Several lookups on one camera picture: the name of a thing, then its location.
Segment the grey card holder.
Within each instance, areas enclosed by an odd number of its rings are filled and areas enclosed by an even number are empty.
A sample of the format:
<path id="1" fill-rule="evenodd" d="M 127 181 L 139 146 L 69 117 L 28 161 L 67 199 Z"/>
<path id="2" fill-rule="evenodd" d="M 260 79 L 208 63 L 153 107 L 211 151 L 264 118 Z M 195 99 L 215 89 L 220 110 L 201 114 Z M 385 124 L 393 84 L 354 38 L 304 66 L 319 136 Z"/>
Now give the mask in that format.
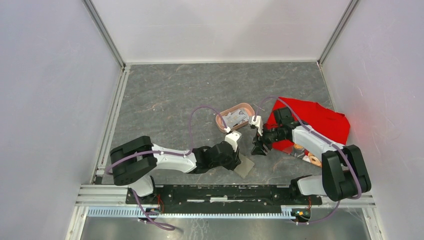
<path id="1" fill-rule="evenodd" d="M 255 166 L 255 163 L 246 156 L 239 154 L 240 164 L 233 170 L 241 178 L 245 179 Z"/>

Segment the grey credit card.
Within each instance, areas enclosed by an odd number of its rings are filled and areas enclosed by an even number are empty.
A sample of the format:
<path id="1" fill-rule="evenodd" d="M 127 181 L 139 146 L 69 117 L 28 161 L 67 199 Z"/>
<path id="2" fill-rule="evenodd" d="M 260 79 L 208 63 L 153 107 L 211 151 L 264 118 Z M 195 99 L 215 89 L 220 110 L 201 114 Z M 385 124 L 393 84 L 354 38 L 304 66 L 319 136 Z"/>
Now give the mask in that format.
<path id="1" fill-rule="evenodd" d="M 230 128 L 247 123 L 250 117 L 248 110 L 244 107 L 229 112 L 222 112 L 221 115 L 226 126 Z"/>

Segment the pink oval tray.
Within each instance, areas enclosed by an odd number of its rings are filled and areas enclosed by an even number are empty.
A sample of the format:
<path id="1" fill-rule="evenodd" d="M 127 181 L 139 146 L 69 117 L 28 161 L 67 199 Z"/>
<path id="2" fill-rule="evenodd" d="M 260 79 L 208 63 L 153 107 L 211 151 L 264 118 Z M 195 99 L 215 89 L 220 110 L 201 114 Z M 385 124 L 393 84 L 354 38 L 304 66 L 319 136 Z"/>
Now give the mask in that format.
<path id="1" fill-rule="evenodd" d="M 220 113 L 225 124 L 232 131 L 240 129 L 249 123 L 249 118 L 255 115 L 255 111 L 248 103 L 239 103 Z"/>

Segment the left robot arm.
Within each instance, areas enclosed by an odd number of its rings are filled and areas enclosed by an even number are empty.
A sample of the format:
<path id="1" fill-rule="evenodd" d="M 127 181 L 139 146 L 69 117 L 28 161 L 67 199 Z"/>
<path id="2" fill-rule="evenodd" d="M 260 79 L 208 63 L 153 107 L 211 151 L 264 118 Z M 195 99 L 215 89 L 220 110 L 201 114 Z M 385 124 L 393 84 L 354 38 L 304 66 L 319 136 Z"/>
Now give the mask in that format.
<path id="1" fill-rule="evenodd" d="M 152 170 L 203 174 L 223 167 L 233 171 L 241 164 L 240 138 L 241 134 L 233 131 L 214 146 L 183 151 L 159 146 L 152 143 L 149 136 L 141 136 L 111 150 L 111 164 L 105 173 L 113 176 L 116 186 L 128 186 L 145 204 L 151 204 L 157 198 L 154 180 L 150 176 Z"/>

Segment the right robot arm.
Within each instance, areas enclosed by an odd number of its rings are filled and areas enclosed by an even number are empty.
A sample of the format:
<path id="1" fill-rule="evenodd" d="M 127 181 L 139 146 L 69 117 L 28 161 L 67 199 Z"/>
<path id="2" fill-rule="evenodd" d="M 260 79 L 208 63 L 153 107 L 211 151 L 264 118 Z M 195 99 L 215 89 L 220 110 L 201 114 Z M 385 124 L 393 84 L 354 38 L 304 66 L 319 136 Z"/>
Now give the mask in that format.
<path id="1" fill-rule="evenodd" d="M 301 176 L 291 180 L 289 199 L 302 204 L 311 195 L 327 196 L 337 202 L 358 199 L 372 188 L 372 183 L 360 148 L 354 144 L 335 142 L 297 120 L 289 107 L 273 111 L 276 126 L 268 127 L 262 118 L 249 118 L 251 128 L 256 129 L 252 155 L 265 156 L 274 143 L 291 141 L 303 147 L 321 163 L 321 175 Z"/>

